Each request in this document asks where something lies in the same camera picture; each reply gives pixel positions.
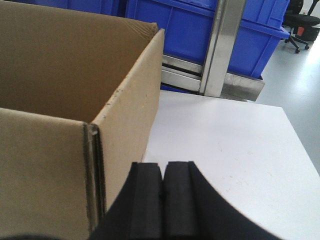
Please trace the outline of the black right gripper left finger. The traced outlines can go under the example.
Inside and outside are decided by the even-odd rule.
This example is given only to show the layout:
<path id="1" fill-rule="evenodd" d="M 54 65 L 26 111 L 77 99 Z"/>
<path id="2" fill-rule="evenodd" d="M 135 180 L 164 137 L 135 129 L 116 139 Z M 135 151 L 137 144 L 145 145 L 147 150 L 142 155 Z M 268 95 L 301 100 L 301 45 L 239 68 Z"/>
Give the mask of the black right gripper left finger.
<path id="1" fill-rule="evenodd" d="M 156 163 L 131 165 L 127 179 L 91 240 L 160 240 L 162 175 Z"/>

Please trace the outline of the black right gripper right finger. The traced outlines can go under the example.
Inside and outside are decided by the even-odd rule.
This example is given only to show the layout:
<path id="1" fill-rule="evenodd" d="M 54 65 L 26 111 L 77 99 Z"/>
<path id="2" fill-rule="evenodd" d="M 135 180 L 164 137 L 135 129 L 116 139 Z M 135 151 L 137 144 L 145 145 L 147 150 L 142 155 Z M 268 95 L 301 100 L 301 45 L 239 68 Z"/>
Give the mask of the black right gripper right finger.
<path id="1" fill-rule="evenodd" d="M 228 203 L 192 161 L 169 162 L 163 190 L 166 240 L 278 239 Z"/>

